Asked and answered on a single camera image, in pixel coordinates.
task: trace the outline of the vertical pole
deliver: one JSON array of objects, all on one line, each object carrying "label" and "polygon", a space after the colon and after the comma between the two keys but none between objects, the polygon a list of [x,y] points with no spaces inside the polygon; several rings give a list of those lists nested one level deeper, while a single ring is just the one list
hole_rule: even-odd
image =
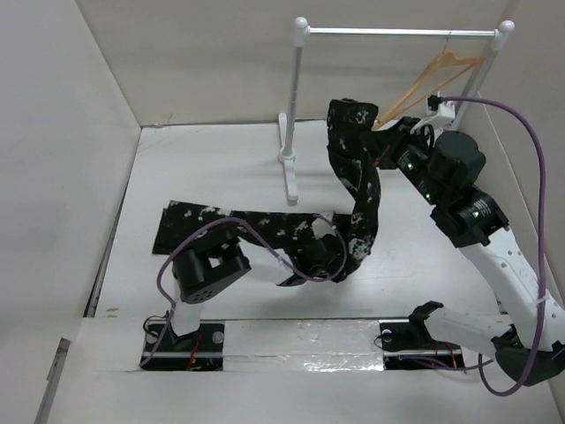
[{"label": "vertical pole", "polygon": [[290,83],[290,97],[288,116],[286,121],[286,135],[284,148],[281,151],[282,158],[293,158],[292,139],[294,137],[294,121],[297,117],[298,79],[300,78],[300,65],[302,64],[302,50],[305,38],[308,35],[308,21],[305,18],[296,18],[294,21],[294,71]]},{"label": "vertical pole", "polygon": [[[491,43],[490,53],[486,57],[485,62],[481,65],[478,72],[474,75],[474,79],[465,87],[462,95],[468,95],[469,97],[475,97],[478,94],[483,82],[485,82],[486,75],[493,66],[494,59],[498,56],[499,51],[501,51],[504,43],[508,39],[510,33],[514,31],[514,22],[511,20],[505,20],[502,22],[498,29],[496,30],[496,35]],[[462,102],[456,106],[456,119],[453,121],[450,129],[457,131],[461,126],[461,123],[465,119],[467,110],[469,109],[470,103]]]}]

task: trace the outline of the horizontal bar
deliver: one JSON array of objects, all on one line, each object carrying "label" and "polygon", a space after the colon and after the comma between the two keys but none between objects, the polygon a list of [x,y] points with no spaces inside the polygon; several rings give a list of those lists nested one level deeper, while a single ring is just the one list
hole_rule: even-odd
[{"label": "horizontal bar", "polygon": [[496,31],[473,31],[448,29],[386,29],[386,28],[308,28],[311,36],[383,37],[383,38],[441,38],[492,40]]}]

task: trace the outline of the garment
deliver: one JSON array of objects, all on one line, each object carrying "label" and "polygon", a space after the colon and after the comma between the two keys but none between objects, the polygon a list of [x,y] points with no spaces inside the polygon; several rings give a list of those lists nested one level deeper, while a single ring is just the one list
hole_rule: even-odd
[{"label": "garment", "polygon": [[[335,215],[334,224],[343,235],[347,247],[347,257],[343,272],[334,279],[340,282],[355,271],[362,260],[370,254],[378,223],[380,204],[379,175],[373,163],[374,152],[369,153],[360,134],[371,131],[379,108],[371,103],[356,102],[351,99],[332,100],[328,110],[328,158],[334,170],[350,195],[355,199],[351,214]],[[171,201],[162,212],[153,253],[170,254],[186,237],[207,223],[226,216],[234,216],[247,221],[275,249],[283,249],[293,264],[303,273],[325,277],[334,274],[343,261],[343,248],[337,238],[326,235],[316,238],[312,224],[320,212],[293,214],[281,212],[255,212],[227,210],[214,206]],[[255,245],[258,242],[245,228],[237,227],[237,235]],[[329,261],[320,264],[317,251],[323,245],[324,256]],[[293,276],[282,285],[303,284],[298,276]]]}]

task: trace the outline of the white end cap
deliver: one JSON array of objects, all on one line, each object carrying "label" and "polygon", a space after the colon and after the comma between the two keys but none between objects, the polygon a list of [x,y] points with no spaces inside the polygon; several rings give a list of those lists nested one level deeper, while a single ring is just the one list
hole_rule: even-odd
[{"label": "white end cap", "polygon": [[294,47],[304,47],[306,37],[309,34],[308,21],[306,18],[294,19]]},{"label": "white end cap", "polygon": [[504,43],[508,39],[510,33],[514,31],[515,25],[514,22],[511,20],[505,20],[498,25],[498,29],[496,29],[496,35],[493,39],[492,48],[495,51],[500,51],[504,46]]}]

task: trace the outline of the white wall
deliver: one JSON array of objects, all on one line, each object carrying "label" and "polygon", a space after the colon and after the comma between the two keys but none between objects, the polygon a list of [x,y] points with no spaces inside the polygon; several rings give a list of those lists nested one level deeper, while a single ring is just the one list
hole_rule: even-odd
[{"label": "white wall", "polygon": [[[522,1],[513,19],[516,31],[497,59],[481,94],[514,106],[533,124],[543,145],[547,167],[546,191],[546,257],[556,283],[565,296],[565,37],[563,19],[565,3],[552,0]],[[538,160],[528,134],[514,118],[498,110],[488,110],[493,127],[484,111],[473,107],[472,116],[464,129],[480,140],[481,147],[497,145],[497,135],[504,152],[488,155],[489,175],[483,181],[497,199],[503,199],[505,210],[518,232],[520,244],[532,264],[536,261],[537,234],[533,223],[538,219],[539,187]],[[513,178],[496,178],[496,168],[504,166],[504,153],[516,175]],[[522,199],[504,195],[519,186]],[[531,218],[525,213],[527,206]],[[565,375],[552,382],[561,416],[565,412]]]},{"label": "white wall", "polygon": [[72,0],[0,14],[0,411],[33,422],[73,338],[139,126]]},{"label": "white wall", "polygon": [[[507,1],[77,3],[137,119],[152,125],[275,121],[288,101],[297,16],[318,27],[493,29]],[[482,44],[449,47],[464,55],[480,52]],[[325,117],[329,100],[342,96],[389,106],[444,45],[442,40],[312,38],[305,48],[298,115]]]}]

